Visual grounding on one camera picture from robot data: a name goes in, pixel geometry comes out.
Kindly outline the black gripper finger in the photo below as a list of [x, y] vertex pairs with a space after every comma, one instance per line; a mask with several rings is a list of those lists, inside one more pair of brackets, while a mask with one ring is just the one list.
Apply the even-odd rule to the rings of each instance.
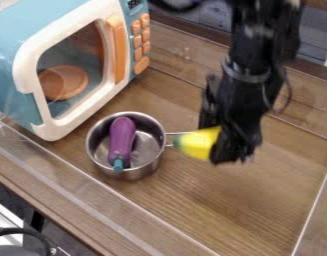
[[208, 128], [216, 125], [216, 94], [218, 87], [217, 76], [213, 74], [208, 74], [205, 76], [205, 82], [205, 88], [201, 92], [201, 105], [197, 124], [198, 129]]
[[216, 142], [210, 147], [209, 161], [213, 165], [228, 162], [245, 162], [261, 145], [260, 124], [241, 128], [237, 124], [220, 126]]

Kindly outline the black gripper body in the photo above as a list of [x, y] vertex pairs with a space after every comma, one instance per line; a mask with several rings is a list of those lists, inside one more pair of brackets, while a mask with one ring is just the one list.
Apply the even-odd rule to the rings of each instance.
[[237, 124], [244, 128], [260, 124], [284, 84], [283, 68], [267, 59], [248, 62], [228, 59], [217, 79], [214, 126]]

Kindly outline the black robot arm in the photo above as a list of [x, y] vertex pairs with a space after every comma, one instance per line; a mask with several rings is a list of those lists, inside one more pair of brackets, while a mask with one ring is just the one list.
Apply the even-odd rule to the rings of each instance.
[[205, 77], [198, 127], [217, 126], [208, 161], [245, 161], [261, 145], [260, 121], [288, 85], [284, 64], [300, 46], [303, 0], [224, 0], [230, 41], [221, 74]]

